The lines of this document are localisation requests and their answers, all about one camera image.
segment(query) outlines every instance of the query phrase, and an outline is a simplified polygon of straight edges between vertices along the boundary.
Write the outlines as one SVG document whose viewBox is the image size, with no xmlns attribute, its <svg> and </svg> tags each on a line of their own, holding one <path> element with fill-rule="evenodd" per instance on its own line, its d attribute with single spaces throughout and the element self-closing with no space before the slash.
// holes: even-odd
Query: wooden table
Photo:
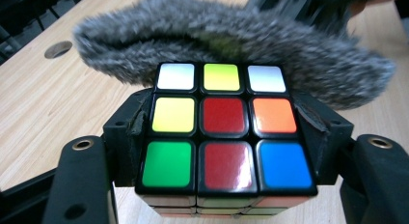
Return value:
<svg viewBox="0 0 409 224">
<path fill-rule="evenodd" d="M 64 145 L 80 136 L 100 135 L 102 126 L 124 100 L 142 87 L 123 85 L 88 68 L 73 48 L 52 60 L 45 50 L 71 41 L 72 27 L 87 15 L 122 8 L 138 0 L 83 0 L 0 68 L 0 188 L 6 190 L 58 163 Z M 220 0 L 244 4 L 247 0 Z M 368 8 L 350 21 L 361 45 L 397 63 L 396 75 L 376 101 L 340 112 L 355 124 L 353 136 L 379 134 L 409 151 L 409 45 L 392 3 Z M 343 223 L 336 186 L 298 207 L 257 223 Z M 162 218 L 133 193 L 117 188 L 121 223 L 256 223 L 224 219 Z"/>
</svg>

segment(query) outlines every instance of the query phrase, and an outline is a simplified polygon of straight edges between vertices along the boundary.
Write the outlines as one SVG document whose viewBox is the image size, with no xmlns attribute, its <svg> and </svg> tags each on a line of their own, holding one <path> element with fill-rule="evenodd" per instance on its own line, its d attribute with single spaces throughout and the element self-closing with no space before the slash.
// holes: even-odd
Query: cube face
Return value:
<svg viewBox="0 0 409 224">
<path fill-rule="evenodd" d="M 150 142 L 142 184 L 146 187 L 187 186 L 193 180 L 191 154 L 192 145 L 189 142 Z"/>
<path fill-rule="evenodd" d="M 152 97 L 135 191 L 161 214 L 268 217 L 316 194 L 279 67 L 164 63 Z"/>
</svg>

